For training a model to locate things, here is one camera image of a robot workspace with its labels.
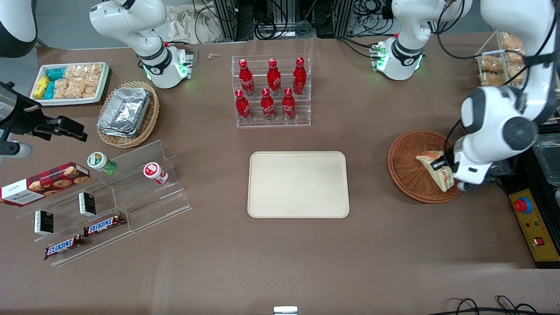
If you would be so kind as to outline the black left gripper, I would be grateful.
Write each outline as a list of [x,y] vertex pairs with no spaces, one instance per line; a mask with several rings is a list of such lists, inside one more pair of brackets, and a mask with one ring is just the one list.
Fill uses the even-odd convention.
[[434,171],[450,167],[452,173],[456,173],[458,164],[455,162],[454,144],[447,140],[444,144],[444,159],[436,159],[431,162]]

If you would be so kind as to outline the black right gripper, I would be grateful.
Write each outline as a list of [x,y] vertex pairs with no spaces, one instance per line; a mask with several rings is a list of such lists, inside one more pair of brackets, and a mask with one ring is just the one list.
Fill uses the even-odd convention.
[[1,140],[7,141],[11,133],[30,134],[45,141],[53,136],[64,136],[86,142],[88,134],[84,126],[66,116],[52,119],[42,113],[38,102],[14,91],[12,82],[1,83],[0,88],[0,120]]

